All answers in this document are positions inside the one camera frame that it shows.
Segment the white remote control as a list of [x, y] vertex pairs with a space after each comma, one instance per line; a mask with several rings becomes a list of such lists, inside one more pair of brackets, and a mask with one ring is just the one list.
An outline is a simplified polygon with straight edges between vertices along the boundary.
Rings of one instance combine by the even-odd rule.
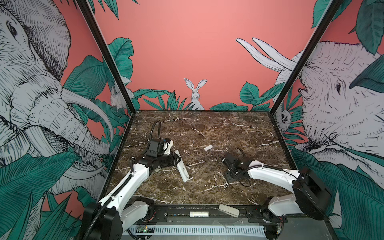
[[186, 183], [188, 181], [188, 179], [190, 178], [188, 171], [187, 171], [187, 168], [186, 168], [186, 166], [182, 160], [180, 152], [178, 150], [175, 150], [175, 154], [177, 156], [176, 166], [177, 166], [179, 173], [183, 179], [183, 182]]

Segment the white battery cover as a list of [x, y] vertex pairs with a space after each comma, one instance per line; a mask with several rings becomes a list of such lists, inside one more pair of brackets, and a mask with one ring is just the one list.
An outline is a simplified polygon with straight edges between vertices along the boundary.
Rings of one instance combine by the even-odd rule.
[[212, 145], [209, 145], [209, 146], [205, 147], [204, 150], [205, 150], [205, 151], [209, 151], [209, 150], [211, 150], [212, 148], [213, 148], [213, 146], [212, 146]]

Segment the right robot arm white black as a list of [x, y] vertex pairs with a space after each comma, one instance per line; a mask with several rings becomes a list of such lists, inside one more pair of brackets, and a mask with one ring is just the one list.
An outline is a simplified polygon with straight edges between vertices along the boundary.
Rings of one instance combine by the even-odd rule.
[[259, 215], [266, 222], [282, 219], [285, 215], [304, 214], [321, 221], [330, 205], [331, 191], [323, 181], [308, 168], [288, 170], [251, 160], [237, 148], [242, 156], [236, 157], [228, 152], [222, 163], [227, 167], [224, 172], [227, 183], [241, 180], [261, 180], [279, 186], [290, 192], [282, 197], [269, 197], [260, 207]]

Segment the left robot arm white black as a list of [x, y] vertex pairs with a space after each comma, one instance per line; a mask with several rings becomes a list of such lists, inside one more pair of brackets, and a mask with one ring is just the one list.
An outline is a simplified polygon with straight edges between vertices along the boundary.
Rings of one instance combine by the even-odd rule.
[[184, 182], [189, 174], [174, 142], [150, 137], [144, 152], [131, 161], [130, 172], [98, 203], [89, 204], [83, 213], [77, 240], [119, 240], [139, 220], [150, 221], [155, 214], [152, 200], [141, 198], [128, 206], [129, 200], [156, 169], [176, 166]]

